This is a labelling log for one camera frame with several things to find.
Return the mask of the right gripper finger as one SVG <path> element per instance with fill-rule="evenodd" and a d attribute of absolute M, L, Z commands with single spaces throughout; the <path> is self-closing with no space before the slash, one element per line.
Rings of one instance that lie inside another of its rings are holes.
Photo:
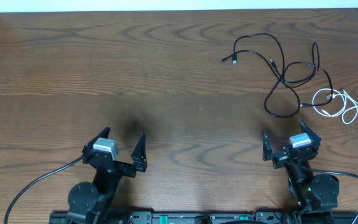
<path fill-rule="evenodd" d="M 270 141 L 264 131 L 262 131 L 262 159 L 263 161 L 272 160 L 273 157 L 273 149 L 270 145 Z"/>
<path fill-rule="evenodd" d="M 311 143 L 315 146 L 319 146 L 321 138 L 312 129 L 310 129 L 302 119 L 299 119 L 299 124 L 302 133 L 305 133 L 309 136 Z"/>

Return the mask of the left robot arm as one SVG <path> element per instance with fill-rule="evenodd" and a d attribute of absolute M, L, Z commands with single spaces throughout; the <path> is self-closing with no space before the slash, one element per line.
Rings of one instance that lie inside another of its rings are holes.
<path fill-rule="evenodd" d="M 82 161 L 96 169 L 92 182 L 76 184 L 68 194 L 68 219 L 72 223 L 101 223 L 108 218 L 112 200 L 123 177 L 134 178 L 147 169 L 146 135 L 141 134 L 132 154 L 133 163 L 116 160 L 116 142 L 104 128 L 82 150 Z"/>

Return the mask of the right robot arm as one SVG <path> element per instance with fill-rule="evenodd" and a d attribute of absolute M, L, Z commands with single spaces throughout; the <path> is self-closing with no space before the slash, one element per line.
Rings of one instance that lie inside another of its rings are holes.
<path fill-rule="evenodd" d="M 281 152 L 273 152 L 262 132 L 262 159 L 272 161 L 274 169 L 286 169 L 290 194 L 299 206 L 283 215 L 282 222 L 334 223 L 332 209 L 338 206 L 339 180 L 331 174 L 313 174 L 309 161 L 317 156 L 321 138 L 303 120 L 299 124 L 301 133 L 290 137 Z"/>

